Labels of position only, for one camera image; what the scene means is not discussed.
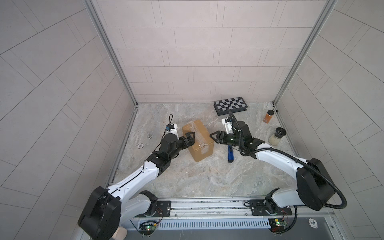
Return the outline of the blue utility knife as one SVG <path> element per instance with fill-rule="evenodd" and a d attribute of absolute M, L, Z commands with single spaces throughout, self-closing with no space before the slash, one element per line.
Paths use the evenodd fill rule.
<path fill-rule="evenodd" d="M 228 163 L 232 163 L 234 161 L 234 151 L 232 146 L 228 146 Z"/>

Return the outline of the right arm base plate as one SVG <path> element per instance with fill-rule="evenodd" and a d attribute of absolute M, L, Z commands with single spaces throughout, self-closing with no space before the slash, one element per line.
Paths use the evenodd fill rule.
<path fill-rule="evenodd" d="M 272 206 L 267 204 L 266 200 L 249 200 L 247 204 L 244 203 L 244 206 L 251 209 L 252 216 L 291 216 L 293 214 L 291 208 Z"/>

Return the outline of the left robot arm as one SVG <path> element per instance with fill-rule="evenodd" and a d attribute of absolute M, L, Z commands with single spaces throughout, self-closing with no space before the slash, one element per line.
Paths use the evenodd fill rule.
<path fill-rule="evenodd" d="M 144 160 L 135 172 L 108 188 L 95 188 L 79 217 L 78 226 L 92 240 L 109 240 L 124 221 L 141 214 L 153 215 L 158 199 L 141 188 L 160 176 L 180 151 L 193 146 L 195 136 L 194 132 L 181 137 L 166 134 L 161 139 L 160 149 Z"/>

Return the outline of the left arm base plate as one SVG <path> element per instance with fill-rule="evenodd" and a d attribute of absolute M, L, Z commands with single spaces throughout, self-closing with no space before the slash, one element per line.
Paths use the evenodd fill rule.
<path fill-rule="evenodd" d="M 136 215 L 135 218 L 169 217 L 171 212 L 171 204 L 171 201 L 157 201 L 155 207 L 151 205 L 150 209 L 146 213 Z"/>

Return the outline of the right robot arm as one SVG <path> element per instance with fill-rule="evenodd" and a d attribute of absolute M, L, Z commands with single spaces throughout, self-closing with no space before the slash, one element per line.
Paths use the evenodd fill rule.
<path fill-rule="evenodd" d="M 237 147 L 244 157 L 252 157 L 275 166 L 296 180 L 296 187 L 274 189 L 265 197 L 270 211 L 287 206 L 306 206 L 314 211 L 329 208 L 329 199 L 336 193 L 336 186 L 320 160 L 296 158 L 273 148 L 264 141 L 252 137 L 249 127 L 239 122 L 237 129 L 231 122 L 226 123 L 227 131 L 210 134 L 217 144 Z"/>

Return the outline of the brown cardboard express box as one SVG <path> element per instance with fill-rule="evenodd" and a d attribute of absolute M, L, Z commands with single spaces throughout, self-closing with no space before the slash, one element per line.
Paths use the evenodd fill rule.
<path fill-rule="evenodd" d="M 182 130 L 184 136 L 190 132 L 195 133 L 195 144 L 189 147 L 189 151 L 195 162 L 200 162 L 213 154 L 215 142 L 211 139 L 209 131 L 201 120 L 187 123 L 182 127 Z"/>

